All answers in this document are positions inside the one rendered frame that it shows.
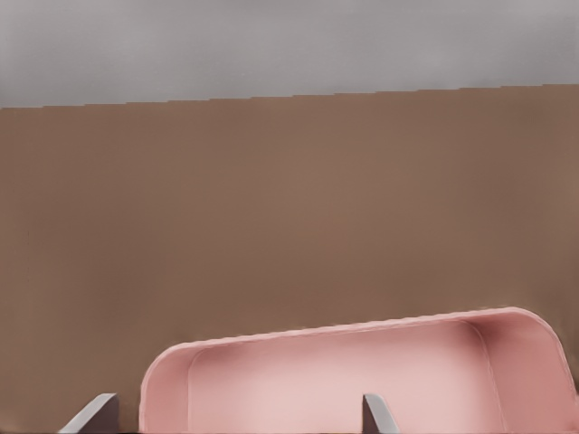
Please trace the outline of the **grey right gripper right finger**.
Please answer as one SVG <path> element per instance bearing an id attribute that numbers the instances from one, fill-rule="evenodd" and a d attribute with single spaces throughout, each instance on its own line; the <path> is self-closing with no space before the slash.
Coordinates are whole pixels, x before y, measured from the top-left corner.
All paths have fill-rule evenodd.
<path id="1" fill-rule="evenodd" d="M 362 434 L 400 434 L 392 413 L 378 394 L 363 396 Z"/>

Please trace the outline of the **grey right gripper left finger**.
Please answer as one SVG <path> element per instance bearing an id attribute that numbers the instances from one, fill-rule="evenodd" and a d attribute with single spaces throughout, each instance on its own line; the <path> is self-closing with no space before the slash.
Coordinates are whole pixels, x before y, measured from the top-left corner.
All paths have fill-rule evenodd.
<path id="1" fill-rule="evenodd" d="M 102 393 L 85 405 L 57 434 L 119 434 L 119 397 Z"/>

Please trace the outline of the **pink storage box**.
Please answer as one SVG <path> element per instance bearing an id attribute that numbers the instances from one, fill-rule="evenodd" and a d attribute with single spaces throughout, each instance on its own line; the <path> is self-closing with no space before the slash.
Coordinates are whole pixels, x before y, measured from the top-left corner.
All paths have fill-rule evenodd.
<path id="1" fill-rule="evenodd" d="M 138 428 L 356 433 L 367 393 L 402 434 L 579 433 L 560 340 L 518 307 L 177 344 L 147 370 Z"/>

